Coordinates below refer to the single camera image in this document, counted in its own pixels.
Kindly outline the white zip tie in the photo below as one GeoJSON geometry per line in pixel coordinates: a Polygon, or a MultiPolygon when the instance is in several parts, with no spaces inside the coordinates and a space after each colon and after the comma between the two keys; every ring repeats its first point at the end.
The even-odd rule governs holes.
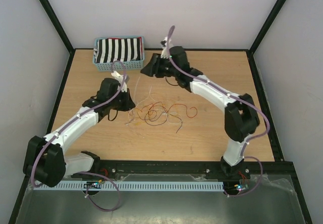
{"type": "Polygon", "coordinates": [[[138,91],[138,85],[139,85],[139,81],[140,81],[140,76],[138,77],[136,84],[135,84],[135,88],[134,88],[134,95],[133,95],[133,100],[135,103],[135,107],[133,109],[131,109],[128,112],[128,122],[126,123],[126,125],[129,125],[135,118],[135,108],[139,105],[139,100],[138,100],[138,95],[137,95],[137,91],[138,91]]]}

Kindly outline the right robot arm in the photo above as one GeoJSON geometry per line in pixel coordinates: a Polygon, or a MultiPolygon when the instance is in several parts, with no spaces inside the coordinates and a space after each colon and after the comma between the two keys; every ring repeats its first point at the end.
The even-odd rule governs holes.
{"type": "Polygon", "coordinates": [[[212,84],[202,71],[190,66],[183,47],[174,46],[170,53],[170,56],[165,52],[154,53],[141,73],[156,78],[174,77],[180,87],[205,98],[224,113],[224,127],[229,141],[221,157],[221,173],[226,178],[232,178],[242,167],[242,152],[248,137],[254,134],[260,123],[253,98],[249,94],[229,93],[212,84]]]}

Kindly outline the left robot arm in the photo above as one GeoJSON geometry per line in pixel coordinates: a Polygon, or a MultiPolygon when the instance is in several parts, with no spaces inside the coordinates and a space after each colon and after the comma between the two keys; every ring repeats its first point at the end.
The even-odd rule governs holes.
{"type": "Polygon", "coordinates": [[[34,136],[28,142],[23,173],[49,187],[65,176],[84,172],[96,177],[101,170],[100,157],[89,151],[66,156],[67,150],[89,128],[109,118],[112,110],[129,111],[135,107],[127,87],[128,77],[105,78],[95,96],[86,100],[65,124],[44,137],[34,136]]]}

